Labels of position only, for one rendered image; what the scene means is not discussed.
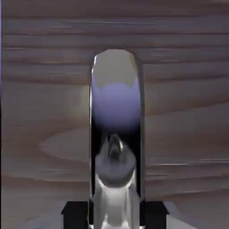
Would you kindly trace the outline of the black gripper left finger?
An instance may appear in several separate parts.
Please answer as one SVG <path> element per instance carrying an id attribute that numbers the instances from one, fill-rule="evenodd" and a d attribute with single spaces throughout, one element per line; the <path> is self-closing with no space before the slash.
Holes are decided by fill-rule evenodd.
<path id="1" fill-rule="evenodd" d="M 68 201 L 60 211 L 45 214 L 34 220 L 30 229 L 89 229 L 88 203 Z"/>

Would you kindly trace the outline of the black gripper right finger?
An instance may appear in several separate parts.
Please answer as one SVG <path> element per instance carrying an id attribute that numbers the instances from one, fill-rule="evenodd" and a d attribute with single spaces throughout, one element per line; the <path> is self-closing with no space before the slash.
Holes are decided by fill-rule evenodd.
<path id="1" fill-rule="evenodd" d="M 173 202 L 145 202 L 144 229 L 197 229 L 197 223 L 182 214 Z"/>

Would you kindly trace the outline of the curved shiny metal handle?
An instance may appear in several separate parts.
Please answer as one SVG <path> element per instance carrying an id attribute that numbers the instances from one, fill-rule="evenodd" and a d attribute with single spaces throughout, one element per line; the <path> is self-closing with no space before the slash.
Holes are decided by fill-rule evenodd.
<path id="1" fill-rule="evenodd" d="M 144 84 L 133 53 L 93 59 L 89 229 L 145 229 Z"/>

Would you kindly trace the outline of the wooden cabinet door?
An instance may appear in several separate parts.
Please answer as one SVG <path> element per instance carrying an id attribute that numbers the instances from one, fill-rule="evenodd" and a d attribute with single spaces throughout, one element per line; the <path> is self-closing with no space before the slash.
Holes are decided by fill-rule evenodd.
<path id="1" fill-rule="evenodd" d="M 229 0 L 1 0 L 2 229 L 62 229 L 89 195 L 94 56 L 144 83 L 145 197 L 229 229 Z"/>

